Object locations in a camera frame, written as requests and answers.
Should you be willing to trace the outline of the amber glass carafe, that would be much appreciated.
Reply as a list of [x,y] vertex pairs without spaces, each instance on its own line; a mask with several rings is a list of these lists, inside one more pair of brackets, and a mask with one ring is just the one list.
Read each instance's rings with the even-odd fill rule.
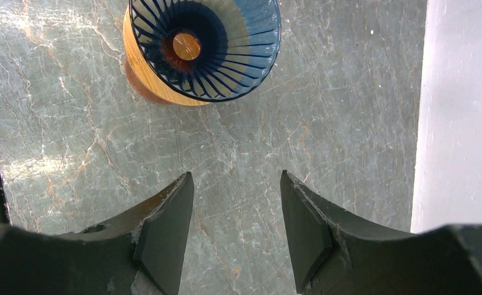
[[163,100],[161,97],[157,96],[155,93],[152,93],[145,85],[143,85],[143,83],[133,72],[133,69],[131,68],[127,59],[125,59],[125,75],[127,76],[130,86],[146,100],[149,100],[153,103],[170,104],[169,101]]

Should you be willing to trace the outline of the blue glass dripper cone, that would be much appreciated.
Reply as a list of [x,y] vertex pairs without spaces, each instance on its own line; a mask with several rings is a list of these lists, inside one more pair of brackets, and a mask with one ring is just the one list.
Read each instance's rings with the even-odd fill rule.
[[269,75],[281,41],[277,1],[130,1],[149,69],[196,101],[236,100]]

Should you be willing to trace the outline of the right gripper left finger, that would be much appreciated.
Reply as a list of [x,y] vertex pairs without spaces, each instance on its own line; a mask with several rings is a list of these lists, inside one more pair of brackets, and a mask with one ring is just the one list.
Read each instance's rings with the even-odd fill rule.
[[185,172],[78,233],[0,225],[0,294],[178,294],[193,200]]

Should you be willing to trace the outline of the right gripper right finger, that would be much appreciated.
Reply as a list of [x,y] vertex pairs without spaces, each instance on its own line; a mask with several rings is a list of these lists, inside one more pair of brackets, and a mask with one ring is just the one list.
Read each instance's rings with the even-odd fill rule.
[[392,229],[324,199],[289,171],[280,195],[298,294],[482,294],[482,224]]

